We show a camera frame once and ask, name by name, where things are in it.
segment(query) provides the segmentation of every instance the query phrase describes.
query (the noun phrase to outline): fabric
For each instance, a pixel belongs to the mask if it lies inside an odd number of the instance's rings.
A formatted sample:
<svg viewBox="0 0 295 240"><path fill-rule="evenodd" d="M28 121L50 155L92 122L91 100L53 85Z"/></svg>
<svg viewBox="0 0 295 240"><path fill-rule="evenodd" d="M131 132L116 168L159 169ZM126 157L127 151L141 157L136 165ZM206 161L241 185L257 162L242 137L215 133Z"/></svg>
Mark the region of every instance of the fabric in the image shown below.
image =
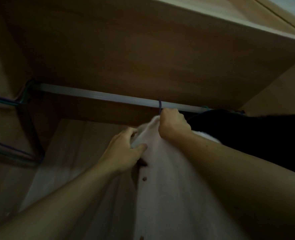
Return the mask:
<svg viewBox="0 0 295 240"><path fill-rule="evenodd" d="M295 114L248 117L216 109L187 122L223 145L295 172Z"/></svg>
<svg viewBox="0 0 295 240"><path fill-rule="evenodd" d="M158 133L159 116L139 128L146 143L139 172L134 239L248 239L189 161ZM198 133L213 141L215 138Z"/></svg>

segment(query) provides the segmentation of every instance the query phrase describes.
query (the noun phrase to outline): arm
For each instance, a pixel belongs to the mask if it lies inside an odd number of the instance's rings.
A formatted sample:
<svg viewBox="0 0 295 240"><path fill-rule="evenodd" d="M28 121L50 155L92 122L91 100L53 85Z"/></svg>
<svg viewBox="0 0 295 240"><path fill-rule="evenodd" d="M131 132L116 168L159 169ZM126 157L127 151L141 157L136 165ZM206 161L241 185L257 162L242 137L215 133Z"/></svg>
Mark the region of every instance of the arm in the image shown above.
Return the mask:
<svg viewBox="0 0 295 240"><path fill-rule="evenodd" d="M118 173L130 169L147 146L130 148L136 129L113 137L99 162L0 226L0 239L64 239L93 198Z"/></svg>
<svg viewBox="0 0 295 240"><path fill-rule="evenodd" d="M182 151L220 199L260 221L295 226L294 172L194 134L175 109L163 109L159 133Z"/></svg>

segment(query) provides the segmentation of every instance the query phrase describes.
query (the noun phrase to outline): clothing rod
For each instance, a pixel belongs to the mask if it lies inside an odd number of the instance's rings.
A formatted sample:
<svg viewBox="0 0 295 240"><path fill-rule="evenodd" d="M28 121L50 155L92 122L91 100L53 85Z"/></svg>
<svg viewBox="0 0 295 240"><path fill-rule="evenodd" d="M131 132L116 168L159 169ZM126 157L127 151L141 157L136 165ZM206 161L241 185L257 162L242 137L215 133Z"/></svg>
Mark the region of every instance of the clothing rod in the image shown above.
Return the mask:
<svg viewBox="0 0 295 240"><path fill-rule="evenodd" d="M79 88L70 88L70 87L63 87L45 83L34 84L33 89L37 89L44 92L55 93L55 94L63 94L63 95L70 95L76 97L83 97L83 98L90 98L90 99L99 99L105 101L112 101L112 102L119 102L125 104L135 104L141 105L146 107L158 108L159 102L157 100L139 98L139 97L130 97L112 93L105 93L105 92L96 92L91 90L79 89ZM186 111L186 112L193 112L193 113L202 113L207 110L208 108L191 106L191 105L184 105L184 104L175 104L162 101L162 108L173 108L178 109L179 111Z"/></svg>

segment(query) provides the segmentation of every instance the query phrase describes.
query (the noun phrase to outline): wardrobe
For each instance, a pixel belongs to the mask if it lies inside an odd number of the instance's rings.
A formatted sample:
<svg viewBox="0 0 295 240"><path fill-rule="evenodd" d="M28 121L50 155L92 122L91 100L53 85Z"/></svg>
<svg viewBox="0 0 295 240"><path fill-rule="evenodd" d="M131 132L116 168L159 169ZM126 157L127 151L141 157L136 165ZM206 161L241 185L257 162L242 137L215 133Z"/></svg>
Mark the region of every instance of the wardrobe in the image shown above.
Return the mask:
<svg viewBox="0 0 295 240"><path fill-rule="evenodd" d="M0 0L0 96L14 99L31 78L248 116L295 114L295 0ZM0 155L0 222L93 165L126 126L159 114L155 106L30 93L45 158L26 167ZM33 153L15 109L4 104L0 142ZM132 192L120 191L122 180L110 199ZM95 236L106 191L71 239Z"/></svg>

